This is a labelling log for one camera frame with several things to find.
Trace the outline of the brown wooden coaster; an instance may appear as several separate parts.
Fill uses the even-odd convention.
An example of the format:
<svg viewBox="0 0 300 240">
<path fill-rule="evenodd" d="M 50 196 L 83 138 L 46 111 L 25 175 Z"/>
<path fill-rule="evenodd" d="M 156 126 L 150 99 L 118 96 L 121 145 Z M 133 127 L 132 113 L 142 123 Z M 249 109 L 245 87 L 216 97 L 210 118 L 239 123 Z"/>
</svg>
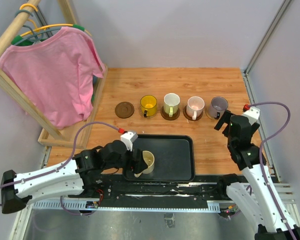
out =
<svg viewBox="0 0 300 240">
<path fill-rule="evenodd" d="M 123 101 L 116 105 L 114 111 L 117 117 L 127 119 L 134 114 L 135 108 L 130 102 Z"/>
<path fill-rule="evenodd" d="M 203 116 L 203 108 L 199 108 L 196 105 L 187 105 L 183 108 L 183 115 L 186 119 L 190 121 L 198 121 Z"/>
<path fill-rule="evenodd" d="M 174 121 L 180 116 L 180 108 L 175 114 L 172 115 L 172 117 L 170 117 L 169 114 L 164 111 L 164 107 L 161 108 L 160 114 L 165 120 Z"/>
</svg>

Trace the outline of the purple transparent cup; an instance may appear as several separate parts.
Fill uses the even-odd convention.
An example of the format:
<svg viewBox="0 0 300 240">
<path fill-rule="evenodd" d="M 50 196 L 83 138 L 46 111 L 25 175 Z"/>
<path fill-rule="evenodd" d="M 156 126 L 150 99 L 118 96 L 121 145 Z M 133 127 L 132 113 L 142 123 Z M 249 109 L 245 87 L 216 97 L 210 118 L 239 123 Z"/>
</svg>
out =
<svg viewBox="0 0 300 240">
<path fill-rule="evenodd" d="M 219 120 L 228 106 L 228 101 L 224 97 L 216 96 L 210 102 L 208 115 L 214 120 Z"/>
</svg>

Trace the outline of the yellow transparent cup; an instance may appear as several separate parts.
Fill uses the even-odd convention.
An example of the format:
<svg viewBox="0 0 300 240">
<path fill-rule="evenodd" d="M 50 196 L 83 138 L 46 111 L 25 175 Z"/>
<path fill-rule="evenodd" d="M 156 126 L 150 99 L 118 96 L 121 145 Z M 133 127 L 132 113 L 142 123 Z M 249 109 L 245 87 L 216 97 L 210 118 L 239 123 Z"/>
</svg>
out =
<svg viewBox="0 0 300 240">
<path fill-rule="evenodd" d="M 157 112 L 158 102 L 153 95 L 145 95 L 140 99 L 140 106 L 144 116 L 151 116 Z"/>
</svg>

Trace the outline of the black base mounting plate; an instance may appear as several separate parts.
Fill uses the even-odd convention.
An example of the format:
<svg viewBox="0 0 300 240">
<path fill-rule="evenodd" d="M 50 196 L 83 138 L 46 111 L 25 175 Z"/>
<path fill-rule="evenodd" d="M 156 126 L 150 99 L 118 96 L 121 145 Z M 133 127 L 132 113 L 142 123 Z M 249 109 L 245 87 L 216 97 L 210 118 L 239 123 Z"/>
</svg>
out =
<svg viewBox="0 0 300 240">
<path fill-rule="evenodd" d="M 65 194 L 64 198 L 94 199 L 100 201 L 105 198 L 105 194 L 114 187 L 116 193 L 125 195 L 201 195 L 216 192 L 222 199 L 230 199 L 226 194 L 226 182 L 235 179 L 246 183 L 243 176 L 235 174 L 228 175 L 197 175 L 190 182 L 148 182 L 148 181 L 129 181 L 124 179 L 121 174 L 104 175 L 101 180 L 95 182 L 90 189 L 86 189 L 79 195 Z"/>
</svg>

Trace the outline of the woven rattan coaster right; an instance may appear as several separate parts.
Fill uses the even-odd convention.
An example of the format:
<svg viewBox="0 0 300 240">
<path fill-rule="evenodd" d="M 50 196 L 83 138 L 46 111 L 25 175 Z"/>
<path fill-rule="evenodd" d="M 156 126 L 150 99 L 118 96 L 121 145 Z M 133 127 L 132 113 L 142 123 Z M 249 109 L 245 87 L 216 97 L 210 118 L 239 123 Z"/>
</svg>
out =
<svg viewBox="0 0 300 240">
<path fill-rule="evenodd" d="M 220 113 L 219 113 L 219 112 L 216 113 L 216 116 L 211 116 L 211 115 L 209 114 L 209 111 L 206 110 L 206 111 L 205 111 L 205 114 L 206 114 L 207 117 L 210 118 L 211 120 L 219 120 L 219 118 L 220 118 Z"/>
</svg>

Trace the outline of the woven rattan coaster left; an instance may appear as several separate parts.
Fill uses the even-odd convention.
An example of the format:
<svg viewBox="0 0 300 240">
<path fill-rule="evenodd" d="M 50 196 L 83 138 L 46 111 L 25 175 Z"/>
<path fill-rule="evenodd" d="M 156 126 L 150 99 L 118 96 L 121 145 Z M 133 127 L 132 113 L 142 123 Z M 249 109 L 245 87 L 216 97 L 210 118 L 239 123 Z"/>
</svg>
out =
<svg viewBox="0 0 300 240">
<path fill-rule="evenodd" d="M 145 116 L 144 115 L 144 112 L 142 111 L 142 107 L 141 106 L 139 106 L 138 107 L 138 112 L 139 112 L 139 115 L 143 118 L 143 119 L 151 119 L 151 118 L 153 118 L 154 116 L 156 116 L 157 115 L 157 112 L 155 112 L 153 115 L 150 115 L 150 116 Z"/>
</svg>

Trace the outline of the black plastic tray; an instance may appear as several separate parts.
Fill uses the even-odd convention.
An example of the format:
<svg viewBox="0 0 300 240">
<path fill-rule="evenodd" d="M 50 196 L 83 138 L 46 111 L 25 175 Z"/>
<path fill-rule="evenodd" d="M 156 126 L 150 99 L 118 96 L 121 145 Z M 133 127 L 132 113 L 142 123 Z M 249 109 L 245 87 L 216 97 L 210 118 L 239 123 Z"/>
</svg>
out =
<svg viewBox="0 0 300 240">
<path fill-rule="evenodd" d="M 127 181 L 189 183 L 195 178 L 193 140 L 189 136 L 140 134 L 133 147 L 154 155 L 154 169 L 139 177 L 124 170 Z"/>
</svg>

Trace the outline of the white ceramic mug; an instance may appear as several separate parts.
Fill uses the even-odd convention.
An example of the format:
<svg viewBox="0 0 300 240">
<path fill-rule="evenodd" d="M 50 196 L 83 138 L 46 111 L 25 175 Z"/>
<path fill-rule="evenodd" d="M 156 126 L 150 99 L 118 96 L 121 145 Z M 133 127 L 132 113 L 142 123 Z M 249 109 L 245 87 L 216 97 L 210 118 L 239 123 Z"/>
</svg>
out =
<svg viewBox="0 0 300 240">
<path fill-rule="evenodd" d="M 172 118 L 179 110 L 180 97 L 176 93 L 168 93 L 163 99 L 163 111 Z"/>
</svg>

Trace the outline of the pink t-shirt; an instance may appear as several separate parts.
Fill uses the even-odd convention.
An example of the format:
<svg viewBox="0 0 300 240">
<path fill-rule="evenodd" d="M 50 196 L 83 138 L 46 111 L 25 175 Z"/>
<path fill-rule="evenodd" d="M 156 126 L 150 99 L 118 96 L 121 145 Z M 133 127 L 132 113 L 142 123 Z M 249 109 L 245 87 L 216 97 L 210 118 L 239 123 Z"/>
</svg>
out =
<svg viewBox="0 0 300 240">
<path fill-rule="evenodd" d="M 93 78 L 105 66 L 93 39 L 74 27 L 28 46 L 11 45 L 0 69 L 57 129 L 85 121 L 93 110 Z"/>
</svg>

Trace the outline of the brown wooden coaster left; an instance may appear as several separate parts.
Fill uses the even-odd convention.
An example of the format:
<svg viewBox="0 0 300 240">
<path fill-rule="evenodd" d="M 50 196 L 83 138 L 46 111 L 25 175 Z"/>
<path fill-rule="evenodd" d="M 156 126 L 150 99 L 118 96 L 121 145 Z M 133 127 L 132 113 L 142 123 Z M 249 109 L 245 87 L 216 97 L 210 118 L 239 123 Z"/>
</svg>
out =
<svg viewBox="0 0 300 240">
<path fill-rule="evenodd" d="M 116 105 L 114 111 L 117 117 L 127 119 L 134 114 L 135 108 L 130 102 L 123 101 Z"/>
</svg>

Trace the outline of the brown wooden coaster middle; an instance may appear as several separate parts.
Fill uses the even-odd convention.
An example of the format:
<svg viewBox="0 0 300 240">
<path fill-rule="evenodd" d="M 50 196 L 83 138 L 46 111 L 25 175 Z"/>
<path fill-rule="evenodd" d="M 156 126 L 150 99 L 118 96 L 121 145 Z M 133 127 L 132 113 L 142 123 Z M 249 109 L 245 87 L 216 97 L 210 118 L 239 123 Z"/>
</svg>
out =
<svg viewBox="0 0 300 240">
<path fill-rule="evenodd" d="M 180 108 L 175 114 L 172 115 L 172 117 L 170 117 L 169 114 L 164 111 L 164 107 L 161 108 L 160 114 L 165 120 L 174 121 L 180 116 Z"/>
</svg>

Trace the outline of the woven rattan coaster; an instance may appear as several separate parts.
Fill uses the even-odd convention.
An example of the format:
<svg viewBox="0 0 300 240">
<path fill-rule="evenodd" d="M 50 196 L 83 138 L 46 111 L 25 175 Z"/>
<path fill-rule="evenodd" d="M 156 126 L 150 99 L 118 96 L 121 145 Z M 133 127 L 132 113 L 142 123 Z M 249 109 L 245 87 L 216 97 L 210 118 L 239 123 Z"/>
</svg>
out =
<svg viewBox="0 0 300 240">
<path fill-rule="evenodd" d="M 211 115 L 209 114 L 209 111 L 206 110 L 206 111 L 205 111 L 205 114 L 206 114 L 207 117 L 210 118 L 211 120 L 219 120 L 219 118 L 220 118 L 220 113 L 219 113 L 219 112 L 216 113 L 216 116 L 211 116 Z"/>
<path fill-rule="evenodd" d="M 154 116 L 156 116 L 157 115 L 157 112 L 155 112 L 153 115 L 150 115 L 150 116 L 145 116 L 144 115 L 144 112 L 142 111 L 142 107 L 141 106 L 139 106 L 138 107 L 138 112 L 139 112 L 139 115 L 143 118 L 143 119 L 151 119 L 151 118 L 153 118 Z"/>
</svg>

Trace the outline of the cream ceramic mug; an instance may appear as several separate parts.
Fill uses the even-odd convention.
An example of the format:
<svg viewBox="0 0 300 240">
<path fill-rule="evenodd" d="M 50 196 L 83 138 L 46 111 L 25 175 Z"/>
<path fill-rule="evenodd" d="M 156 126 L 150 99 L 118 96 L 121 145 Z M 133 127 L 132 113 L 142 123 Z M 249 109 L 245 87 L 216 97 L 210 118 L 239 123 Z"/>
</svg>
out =
<svg viewBox="0 0 300 240">
<path fill-rule="evenodd" d="M 152 152 L 145 150 L 142 152 L 142 157 L 145 163 L 147 164 L 147 168 L 143 170 L 141 173 L 134 174 L 136 178 L 139 178 L 142 174 L 144 175 L 150 174 L 155 168 L 155 156 L 153 155 Z"/>
</svg>

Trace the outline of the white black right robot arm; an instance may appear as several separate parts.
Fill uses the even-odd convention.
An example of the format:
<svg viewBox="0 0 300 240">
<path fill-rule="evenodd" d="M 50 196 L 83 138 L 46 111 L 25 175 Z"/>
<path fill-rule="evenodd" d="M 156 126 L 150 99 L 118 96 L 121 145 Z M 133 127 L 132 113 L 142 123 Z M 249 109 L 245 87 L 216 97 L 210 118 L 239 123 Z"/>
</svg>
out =
<svg viewBox="0 0 300 240">
<path fill-rule="evenodd" d="M 252 188 L 249 193 L 239 177 L 223 175 L 217 182 L 216 193 L 222 200 L 231 199 L 255 230 L 256 240 L 300 240 L 300 226 L 285 208 L 270 176 L 262 150 L 253 144 L 252 136 L 259 128 L 260 110 L 251 107 L 242 115 L 226 110 L 214 127 L 227 126 L 227 148 Z"/>
</svg>

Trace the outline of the yellow clothes hanger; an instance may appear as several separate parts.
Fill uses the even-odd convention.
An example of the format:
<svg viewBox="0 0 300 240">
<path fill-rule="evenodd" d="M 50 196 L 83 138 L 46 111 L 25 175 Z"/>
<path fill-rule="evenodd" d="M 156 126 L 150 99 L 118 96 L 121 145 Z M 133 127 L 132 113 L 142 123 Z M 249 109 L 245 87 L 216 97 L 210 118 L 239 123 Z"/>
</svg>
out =
<svg viewBox="0 0 300 240">
<path fill-rule="evenodd" d="M 33 37 L 35 34 L 43 34 L 44 31 L 48 32 L 48 30 L 56 30 L 58 27 L 79 27 L 74 14 L 74 10 L 72 9 L 71 2 L 69 0 L 58 0 L 57 2 L 67 23 L 49 24 L 43 25 L 41 27 L 37 27 L 37 25 L 34 23 L 33 25 L 35 29 L 32 29 L 33 31 L 29 30 L 25 33 L 22 33 L 20 36 L 25 37 L 27 35 L 30 35 L 31 37 Z"/>
</svg>

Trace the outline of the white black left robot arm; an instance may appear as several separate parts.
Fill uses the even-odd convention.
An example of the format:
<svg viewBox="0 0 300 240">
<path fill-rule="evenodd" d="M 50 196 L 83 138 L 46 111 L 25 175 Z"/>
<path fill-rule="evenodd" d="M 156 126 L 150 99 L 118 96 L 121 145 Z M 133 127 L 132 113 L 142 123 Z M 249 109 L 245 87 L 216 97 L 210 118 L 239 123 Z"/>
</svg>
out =
<svg viewBox="0 0 300 240">
<path fill-rule="evenodd" d="M 140 174 L 148 167 L 142 150 L 128 149 L 121 140 L 83 150 L 69 161 L 33 172 L 5 171 L 1 185 L 1 212 L 12 214 L 27 205 L 51 197 L 91 198 L 97 193 L 97 178 L 108 169 Z"/>
</svg>

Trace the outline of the brown wooden coaster right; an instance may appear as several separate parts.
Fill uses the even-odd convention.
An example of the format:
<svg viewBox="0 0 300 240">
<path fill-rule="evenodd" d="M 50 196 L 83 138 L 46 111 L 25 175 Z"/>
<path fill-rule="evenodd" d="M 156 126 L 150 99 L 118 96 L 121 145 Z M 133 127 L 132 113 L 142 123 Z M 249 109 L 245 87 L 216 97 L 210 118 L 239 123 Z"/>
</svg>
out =
<svg viewBox="0 0 300 240">
<path fill-rule="evenodd" d="M 203 116 L 203 108 L 199 108 L 196 105 L 187 105 L 183 108 L 183 115 L 186 119 L 190 121 L 198 121 Z"/>
</svg>

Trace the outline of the aluminium frame rail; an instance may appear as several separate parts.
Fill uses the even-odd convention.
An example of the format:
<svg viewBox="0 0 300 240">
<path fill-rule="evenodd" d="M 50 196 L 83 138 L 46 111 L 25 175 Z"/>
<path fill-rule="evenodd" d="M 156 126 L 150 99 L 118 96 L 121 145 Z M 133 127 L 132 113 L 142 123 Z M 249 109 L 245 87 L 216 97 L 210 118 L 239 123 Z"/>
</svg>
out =
<svg viewBox="0 0 300 240">
<path fill-rule="evenodd" d="M 133 195 L 115 192 L 110 188 L 103 200 L 96 198 L 58 197 L 40 200 L 31 205 L 34 210 L 68 211 L 140 211 L 140 212 L 185 212 L 219 213 L 235 203 L 231 199 L 222 199 L 216 192 L 201 195 Z"/>
</svg>

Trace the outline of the pink ceramic mug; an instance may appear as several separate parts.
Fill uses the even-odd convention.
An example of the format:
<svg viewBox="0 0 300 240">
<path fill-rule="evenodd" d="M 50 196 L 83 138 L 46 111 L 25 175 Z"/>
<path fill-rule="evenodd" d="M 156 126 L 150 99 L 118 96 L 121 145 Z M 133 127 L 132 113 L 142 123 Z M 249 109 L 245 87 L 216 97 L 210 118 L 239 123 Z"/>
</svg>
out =
<svg viewBox="0 0 300 240">
<path fill-rule="evenodd" d="M 191 121 L 199 120 L 203 115 L 205 101 L 199 96 L 192 96 L 188 99 L 185 107 L 185 114 Z"/>
</svg>

